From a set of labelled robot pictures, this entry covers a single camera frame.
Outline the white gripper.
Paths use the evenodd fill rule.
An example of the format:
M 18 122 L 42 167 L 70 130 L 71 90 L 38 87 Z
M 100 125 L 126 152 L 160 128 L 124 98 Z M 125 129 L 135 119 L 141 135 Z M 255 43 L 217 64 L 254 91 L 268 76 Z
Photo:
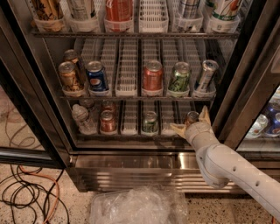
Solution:
M 171 123 L 171 129 L 186 141 L 197 151 L 200 148 L 217 144 L 211 124 L 209 111 L 206 105 L 203 106 L 199 114 L 199 122 L 191 124 L 188 128 L 184 124 Z

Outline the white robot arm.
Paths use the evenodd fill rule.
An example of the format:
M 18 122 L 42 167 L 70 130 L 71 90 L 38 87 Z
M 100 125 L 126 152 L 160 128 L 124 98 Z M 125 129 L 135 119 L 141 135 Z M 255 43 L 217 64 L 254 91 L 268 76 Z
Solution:
M 203 107 L 197 122 L 171 123 L 170 126 L 195 150 L 200 173 L 207 184 L 220 189 L 233 181 L 280 221 L 280 183 L 219 142 L 207 106 Z

